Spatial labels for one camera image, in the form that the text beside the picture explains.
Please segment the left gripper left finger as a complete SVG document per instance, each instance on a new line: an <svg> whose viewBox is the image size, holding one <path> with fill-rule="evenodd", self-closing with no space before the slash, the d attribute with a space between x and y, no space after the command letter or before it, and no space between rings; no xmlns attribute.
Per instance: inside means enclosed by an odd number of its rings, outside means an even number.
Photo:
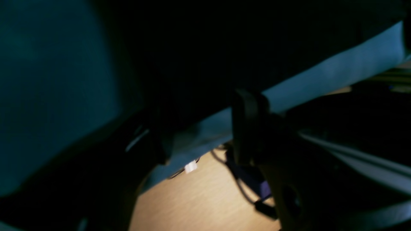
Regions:
<svg viewBox="0 0 411 231"><path fill-rule="evenodd" d="M174 117L155 109L87 136L1 197L1 222L22 231L127 231L138 195L172 150Z"/></svg>

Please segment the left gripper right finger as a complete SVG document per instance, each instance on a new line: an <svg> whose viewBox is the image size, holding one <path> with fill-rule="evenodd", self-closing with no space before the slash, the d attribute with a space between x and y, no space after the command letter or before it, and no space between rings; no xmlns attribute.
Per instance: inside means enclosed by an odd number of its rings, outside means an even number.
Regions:
<svg viewBox="0 0 411 231"><path fill-rule="evenodd" d="M284 116L232 99L234 156L267 181L283 231L410 230L410 99L344 93Z"/></svg>

